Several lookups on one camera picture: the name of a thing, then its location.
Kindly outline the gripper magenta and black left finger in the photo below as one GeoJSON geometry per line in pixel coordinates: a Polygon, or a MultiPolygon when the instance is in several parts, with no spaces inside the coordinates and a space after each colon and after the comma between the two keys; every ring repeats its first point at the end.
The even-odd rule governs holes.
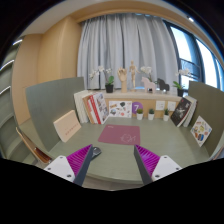
{"type": "Polygon", "coordinates": [[[69,156],[58,156],[45,171],[81,186],[93,155],[93,146],[88,145],[69,156]]]}

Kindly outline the gripper magenta and black right finger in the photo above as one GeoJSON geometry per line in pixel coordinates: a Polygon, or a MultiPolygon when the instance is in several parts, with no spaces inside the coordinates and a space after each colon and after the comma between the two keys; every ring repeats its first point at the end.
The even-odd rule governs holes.
{"type": "Polygon", "coordinates": [[[181,170],[168,155],[158,156],[140,145],[134,146],[134,157],[144,185],[181,170]]]}

